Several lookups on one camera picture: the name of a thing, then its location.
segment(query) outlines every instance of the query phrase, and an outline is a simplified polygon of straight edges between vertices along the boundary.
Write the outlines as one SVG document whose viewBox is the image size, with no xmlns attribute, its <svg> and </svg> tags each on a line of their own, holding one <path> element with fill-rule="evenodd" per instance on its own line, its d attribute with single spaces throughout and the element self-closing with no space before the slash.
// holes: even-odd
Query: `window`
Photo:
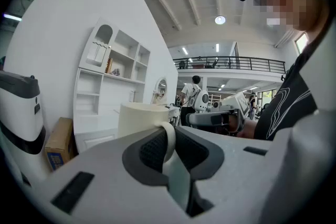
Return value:
<svg viewBox="0 0 336 224">
<path fill-rule="evenodd" d="M 298 47 L 299 53 L 302 53 L 303 49 L 308 43 L 308 37 L 306 33 L 303 33 L 296 41 L 296 46 Z"/>
</svg>

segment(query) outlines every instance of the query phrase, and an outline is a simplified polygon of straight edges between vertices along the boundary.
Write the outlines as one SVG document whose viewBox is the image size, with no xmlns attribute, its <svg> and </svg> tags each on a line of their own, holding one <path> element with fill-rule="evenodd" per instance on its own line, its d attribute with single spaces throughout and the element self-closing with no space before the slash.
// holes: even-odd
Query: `man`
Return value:
<svg viewBox="0 0 336 224">
<path fill-rule="evenodd" d="M 253 92 L 249 99 L 250 111 L 248 112 L 248 117 L 250 120 L 254 120 L 254 116 L 256 114 L 257 105 L 256 105 L 256 94 Z"/>
<path fill-rule="evenodd" d="M 277 131 L 293 127 L 302 117 L 312 114 L 316 103 L 299 71 L 309 60 L 322 39 L 329 32 L 333 12 L 328 0 L 256 0 L 260 5 L 273 7 L 282 24 L 305 31 L 308 44 L 261 115 L 258 123 L 246 119 L 238 137 L 273 140 Z M 237 126 L 234 116 L 229 118 L 229 130 Z"/>
<path fill-rule="evenodd" d="M 182 90 L 182 98 L 181 98 L 181 124 L 182 126 L 187 126 L 186 117 L 189 113 L 195 113 L 195 110 L 190 106 L 190 98 L 195 96 L 198 91 L 200 91 L 200 87 L 198 86 L 201 78 L 199 76 L 193 76 L 193 83 L 187 83 Z"/>
</svg>

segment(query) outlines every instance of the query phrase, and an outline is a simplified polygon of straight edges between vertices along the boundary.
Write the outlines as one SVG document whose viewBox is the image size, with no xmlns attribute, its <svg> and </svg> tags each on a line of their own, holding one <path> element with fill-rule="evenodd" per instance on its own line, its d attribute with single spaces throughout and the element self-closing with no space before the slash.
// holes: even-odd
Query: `balcony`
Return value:
<svg viewBox="0 0 336 224">
<path fill-rule="evenodd" d="M 264 58 L 210 56 L 174 59 L 175 66 L 181 69 L 240 69 L 284 74 L 285 62 Z"/>
</svg>

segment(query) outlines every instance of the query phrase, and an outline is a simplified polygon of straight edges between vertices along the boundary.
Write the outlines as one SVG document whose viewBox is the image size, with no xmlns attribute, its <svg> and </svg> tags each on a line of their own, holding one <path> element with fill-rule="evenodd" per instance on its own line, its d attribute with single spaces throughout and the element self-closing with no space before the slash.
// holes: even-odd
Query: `round mirror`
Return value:
<svg viewBox="0 0 336 224">
<path fill-rule="evenodd" d="M 165 104 L 166 91 L 167 91 L 166 79 L 160 78 L 155 86 L 152 103 L 153 104 Z"/>
</svg>

